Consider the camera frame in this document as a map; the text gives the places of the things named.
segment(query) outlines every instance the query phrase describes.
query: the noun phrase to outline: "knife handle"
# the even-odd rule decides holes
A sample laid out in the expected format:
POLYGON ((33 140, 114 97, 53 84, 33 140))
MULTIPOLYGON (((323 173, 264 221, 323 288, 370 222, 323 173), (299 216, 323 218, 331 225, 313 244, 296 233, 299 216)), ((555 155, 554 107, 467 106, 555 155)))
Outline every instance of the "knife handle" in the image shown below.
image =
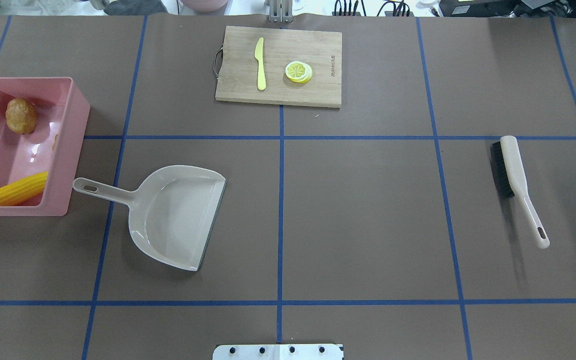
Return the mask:
POLYGON ((256 88, 260 91, 266 89, 266 73, 264 72, 264 60, 257 60, 256 88))

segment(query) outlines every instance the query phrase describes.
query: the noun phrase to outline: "black bristles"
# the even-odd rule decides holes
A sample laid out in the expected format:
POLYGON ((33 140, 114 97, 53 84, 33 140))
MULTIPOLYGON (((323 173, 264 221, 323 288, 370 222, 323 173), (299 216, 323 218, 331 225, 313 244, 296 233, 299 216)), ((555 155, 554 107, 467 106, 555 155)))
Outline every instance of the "black bristles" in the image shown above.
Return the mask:
POLYGON ((510 187, 510 182, 508 181, 508 173, 506 173, 506 164, 504 162, 504 155, 501 151, 500 141, 497 141, 490 146, 490 155, 492 156, 492 162, 494 164, 494 166, 492 166, 492 171, 496 191, 499 193, 501 198, 512 198, 515 196, 515 193, 510 187))

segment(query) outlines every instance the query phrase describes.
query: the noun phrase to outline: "gray cloth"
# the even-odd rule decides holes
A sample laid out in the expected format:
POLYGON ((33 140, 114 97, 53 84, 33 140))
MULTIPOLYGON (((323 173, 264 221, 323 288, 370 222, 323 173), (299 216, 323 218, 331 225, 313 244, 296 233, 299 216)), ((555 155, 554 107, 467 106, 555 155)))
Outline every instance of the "gray cloth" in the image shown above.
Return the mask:
POLYGON ((103 9, 108 15, 152 15, 167 13, 161 0, 117 0, 103 9))

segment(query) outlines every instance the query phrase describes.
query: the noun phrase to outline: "cutting board handle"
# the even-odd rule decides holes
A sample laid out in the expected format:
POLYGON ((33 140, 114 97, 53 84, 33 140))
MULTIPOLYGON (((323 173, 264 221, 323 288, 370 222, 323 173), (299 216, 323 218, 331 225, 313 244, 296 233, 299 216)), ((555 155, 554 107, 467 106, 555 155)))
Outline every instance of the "cutting board handle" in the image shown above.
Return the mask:
POLYGON ((214 73, 214 77, 219 80, 219 72, 217 71, 217 58, 221 53, 221 62, 224 62, 224 44, 221 44, 221 48, 217 53, 214 55, 214 60, 212 61, 212 72, 214 73))

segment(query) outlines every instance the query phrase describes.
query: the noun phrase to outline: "brush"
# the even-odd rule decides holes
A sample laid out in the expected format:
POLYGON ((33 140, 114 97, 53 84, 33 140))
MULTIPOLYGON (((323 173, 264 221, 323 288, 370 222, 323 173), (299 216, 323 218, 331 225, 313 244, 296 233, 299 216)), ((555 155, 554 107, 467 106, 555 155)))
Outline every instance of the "brush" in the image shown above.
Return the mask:
POLYGON ((496 167, 495 180, 499 196, 501 198, 517 196, 521 200, 521 209, 532 227, 530 232, 537 243, 537 247, 540 249, 548 248, 551 242, 530 196, 528 196, 528 182, 526 182, 526 173, 519 153, 517 138, 514 136, 501 137, 500 141, 490 146, 490 153, 496 167))

